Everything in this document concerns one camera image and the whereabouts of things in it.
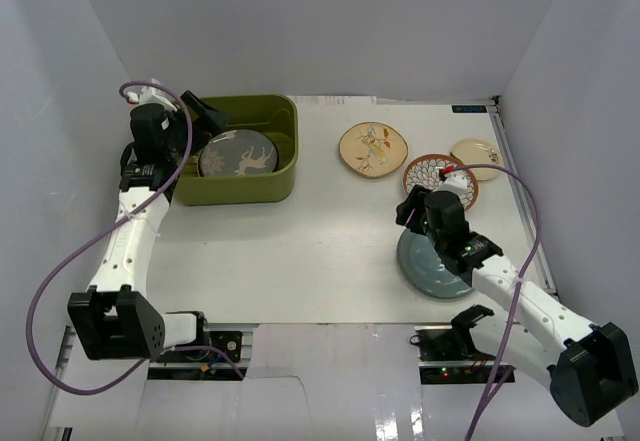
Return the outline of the grey reindeer snowflake plate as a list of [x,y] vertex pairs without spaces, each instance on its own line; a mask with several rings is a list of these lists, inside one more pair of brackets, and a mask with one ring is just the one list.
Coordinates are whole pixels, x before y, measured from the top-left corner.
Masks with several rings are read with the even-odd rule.
[[248,129],[215,136],[200,152],[198,172],[203,177],[268,174],[276,170],[279,154],[266,135]]

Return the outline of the brown rimmed petal pattern bowl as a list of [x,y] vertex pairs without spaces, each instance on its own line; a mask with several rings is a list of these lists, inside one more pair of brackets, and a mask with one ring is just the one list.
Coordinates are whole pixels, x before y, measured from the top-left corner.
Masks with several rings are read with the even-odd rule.
[[[426,154],[414,159],[405,169],[402,186],[408,195],[414,186],[418,185],[429,190],[435,190],[442,183],[440,171],[445,168],[457,167],[459,162],[445,154]],[[455,171],[454,175],[464,178],[466,190],[459,194],[459,199],[466,211],[470,210],[477,201],[479,187],[476,177],[468,170]]]

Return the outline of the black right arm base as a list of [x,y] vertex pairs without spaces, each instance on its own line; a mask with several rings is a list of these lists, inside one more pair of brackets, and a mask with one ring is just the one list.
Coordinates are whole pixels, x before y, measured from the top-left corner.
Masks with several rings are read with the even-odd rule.
[[489,380],[494,356],[468,350],[450,334],[450,325],[419,326],[409,338],[417,349],[423,386],[481,385]]

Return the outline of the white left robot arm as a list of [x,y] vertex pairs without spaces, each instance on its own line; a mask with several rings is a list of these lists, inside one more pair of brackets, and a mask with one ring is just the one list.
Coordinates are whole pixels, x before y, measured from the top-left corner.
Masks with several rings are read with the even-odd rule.
[[199,311],[160,313],[147,299],[147,272],[162,220],[177,184],[180,162],[225,128],[229,115],[185,91],[184,109],[154,88],[134,95],[133,140],[120,159],[118,228],[102,262],[67,310],[90,360],[157,359],[173,346],[199,360],[211,348]]

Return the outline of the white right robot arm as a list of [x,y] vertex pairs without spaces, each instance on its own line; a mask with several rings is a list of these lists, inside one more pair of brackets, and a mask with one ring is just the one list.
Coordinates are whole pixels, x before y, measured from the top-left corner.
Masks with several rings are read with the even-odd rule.
[[474,305],[451,322],[453,351],[472,360],[502,358],[545,388],[560,411],[589,427],[639,392],[629,340],[613,323],[597,325],[537,284],[519,278],[501,248],[471,230],[458,196],[419,186],[396,208],[396,222],[426,237],[444,267],[515,320],[509,338],[494,311]]

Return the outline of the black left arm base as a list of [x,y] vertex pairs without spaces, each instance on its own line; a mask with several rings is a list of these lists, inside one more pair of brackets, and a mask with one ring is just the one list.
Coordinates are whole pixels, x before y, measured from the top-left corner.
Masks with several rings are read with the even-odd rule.
[[150,367],[150,379],[172,381],[243,381],[243,333],[203,331],[184,345],[166,349]]

